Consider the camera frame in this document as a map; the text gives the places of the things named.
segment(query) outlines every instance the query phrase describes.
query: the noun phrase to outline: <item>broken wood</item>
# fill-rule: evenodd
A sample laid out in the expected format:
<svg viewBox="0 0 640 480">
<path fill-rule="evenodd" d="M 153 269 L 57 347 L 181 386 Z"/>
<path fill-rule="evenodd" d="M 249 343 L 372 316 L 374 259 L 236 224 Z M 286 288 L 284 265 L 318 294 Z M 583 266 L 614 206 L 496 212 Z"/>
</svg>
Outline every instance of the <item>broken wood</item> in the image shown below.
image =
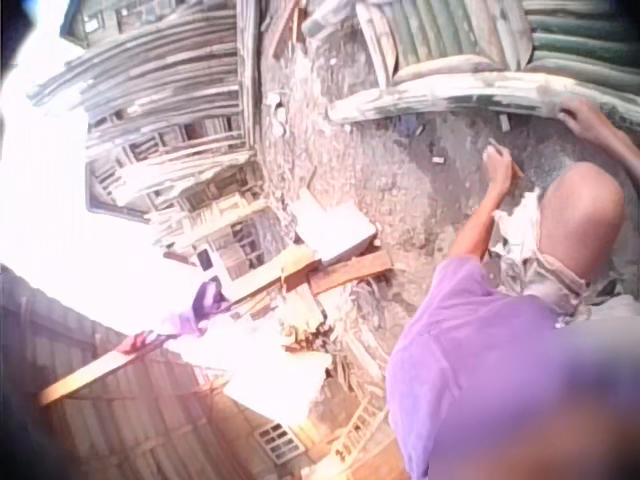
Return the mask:
<svg viewBox="0 0 640 480">
<path fill-rule="evenodd" d="M 309 274 L 311 293 L 319 295 L 345 283 L 369 278 L 392 268 L 393 261 L 384 250 L 363 257 L 356 257 L 326 270 Z"/>
<path fill-rule="evenodd" d="M 570 78 L 522 72 L 434 75 L 388 88 L 366 90 L 328 108 L 338 123 L 393 115 L 487 108 L 498 112 L 557 118 L 560 101 L 584 97 L 619 127 L 640 130 L 640 98 Z"/>
<path fill-rule="evenodd" d="M 293 21 L 293 16 L 295 15 L 296 9 L 300 5 L 300 0 L 289 0 L 284 7 L 284 11 L 280 14 L 280 21 L 275 29 L 275 36 L 271 41 L 271 46 L 269 47 L 269 56 L 274 60 L 277 60 L 280 56 L 282 49 L 284 48 L 285 41 L 287 39 L 287 30 L 289 25 Z"/>
</svg>

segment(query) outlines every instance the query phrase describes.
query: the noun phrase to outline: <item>hand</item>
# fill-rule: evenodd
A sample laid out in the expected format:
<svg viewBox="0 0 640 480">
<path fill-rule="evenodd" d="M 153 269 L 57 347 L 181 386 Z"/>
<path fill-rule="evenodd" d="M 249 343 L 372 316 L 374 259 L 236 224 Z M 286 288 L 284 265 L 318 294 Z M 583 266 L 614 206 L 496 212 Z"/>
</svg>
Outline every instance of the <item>hand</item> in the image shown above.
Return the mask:
<svg viewBox="0 0 640 480">
<path fill-rule="evenodd" d="M 482 154 L 482 160 L 489 177 L 489 190 L 498 194 L 502 200 L 509 193 L 514 176 L 519 176 L 516 173 L 519 169 L 511 159 L 511 152 L 504 147 L 489 145 Z"/>
<path fill-rule="evenodd" d="M 561 100 L 558 118 L 578 138 L 600 147 L 608 147 L 621 133 L 600 110 L 584 98 L 570 97 Z"/>
</svg>

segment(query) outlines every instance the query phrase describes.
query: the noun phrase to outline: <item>dirt ground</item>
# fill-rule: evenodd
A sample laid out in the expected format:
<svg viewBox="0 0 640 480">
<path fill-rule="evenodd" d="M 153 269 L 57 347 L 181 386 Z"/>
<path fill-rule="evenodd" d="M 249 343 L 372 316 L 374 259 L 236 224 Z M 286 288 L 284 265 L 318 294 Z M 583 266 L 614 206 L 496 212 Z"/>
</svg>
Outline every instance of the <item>dirt ground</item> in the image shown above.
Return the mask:
<svg viewBox="0 0 640 480">
<path fill-rule="evenodd" d="M 279 18 L 279 2 L 270 8 L 273 18 Z M 270 44 L 274 23 L 265 28 L 262 45 Z M 576 160 L 595 162 L 620 180 L 628 221 L 615 264 L 624 289 L 638 295 L 637 196 L 611 160 L 553 120 L 510 116 L 511 132 L 502 133 L 498 115 L 490 111 L 332 125 L 327 106 L 375 87 L 373 66 L 354 25 L 307 47 L 304 53 L 289 46 L 277 61 L 263 52 L 263 100 L 270 93 L 280 96 L 287 132 L 274 135 L 271 108 L 263 104 L 260 157 L 272 194 L 294 200 L 311 177 L 309 189 L 323 205 L 354 199 L 380 225 L 382 246 L 399 252 L 401 261 L 380 289 L 386 349 L 421 304 L 455 231 L 484 194 L 480 159 L 489 137 L 510 148 L 526 177 L 541 188 Z M 444 164 L 433 163 L 433 156 L 444 157 Z"/>
</svg>

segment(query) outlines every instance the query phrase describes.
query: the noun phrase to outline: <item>weathered wooden wall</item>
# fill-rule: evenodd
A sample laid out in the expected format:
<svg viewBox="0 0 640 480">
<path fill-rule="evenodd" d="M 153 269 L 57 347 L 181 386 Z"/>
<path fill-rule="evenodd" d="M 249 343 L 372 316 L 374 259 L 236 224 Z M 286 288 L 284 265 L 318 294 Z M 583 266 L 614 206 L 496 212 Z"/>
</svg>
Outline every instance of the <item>weathered wooden wall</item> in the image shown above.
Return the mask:
<svg viewBox="0 0 640 480">
<path fill-rule="evenodd" d="M 124 335 L 32 288 L 6 267 L 0 300 L 3 382 L 48 425 L 78 478 L 252 478 L 218 426 L 211 404 L 215 377 L 167 350 L 39 411 L 37 392 Z"/>
</svg>

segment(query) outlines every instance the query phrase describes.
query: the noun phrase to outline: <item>wood scrap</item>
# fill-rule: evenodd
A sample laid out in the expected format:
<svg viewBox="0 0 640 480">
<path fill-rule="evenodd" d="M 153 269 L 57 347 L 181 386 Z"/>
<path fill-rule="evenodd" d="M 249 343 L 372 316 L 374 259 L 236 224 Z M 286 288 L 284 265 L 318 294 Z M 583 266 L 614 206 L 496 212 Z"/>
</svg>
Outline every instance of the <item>wood scrap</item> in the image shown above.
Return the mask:
<svg viewBox="0 0 640 480">
<path fill-rule="evenodd" d="M 322 311 L 311 294 L 309 285 L 303 283 L 285 294 L 281 318 L 285 325 L 295 327 L 299 334 L 315 332 L 324 322 Z"/>
<path fill-rule="evenodd" d="M 399 85 L 430 75 L 497 72 L 501 70 L 503 70 L 502 66 L 486 57 L 479 55 L 454 55 L 453 57 L 438 58 L 405 67 L 393 77 L 393 84 Z"/>
<path fill-rule="evenodd" d="M 307 282 L 307 274 L 320 265 L 320 259 L 308 249 L 299 257 L 282 266 L 281 283 L 285 293 L 297 289 Z"/>
<path fill-rule="evenodd" d="M 483 107 L 557 118 L 559 102 L 567 95 L 600 105 L 621 128 L 640 130 L 640 99 L 635 95 L 565 77 L 522 72 L 434 75 L 384 92 L 366 90 L 330 105 L 328 116 L 334 122 L 352 123 L 405 113 Z"/>
<path fill-rule="evenodd" d="M 372 277 L 393 268 L 391 256 L 384 250 L 363 257 L 355 257 L 348 262 L 333 265 L 326 270 L 309 274 L 309 285 L 314 295 L 349 282 Z"/>
<path fill-rule="evenodd" d="M 275 28 L 275 35 L 268 50 L 269 57 L 273 58 L 274 60 L 277 60 L 282 53 L 287 39 L 287 30 L 289 29 L 289 26 L 293 21 L 293 17 L 299 5 L 300 0 L 289 0 L 289 2 L 284 7 L 284 11 L 280 15 L 280 19 Z"/>
</svg>

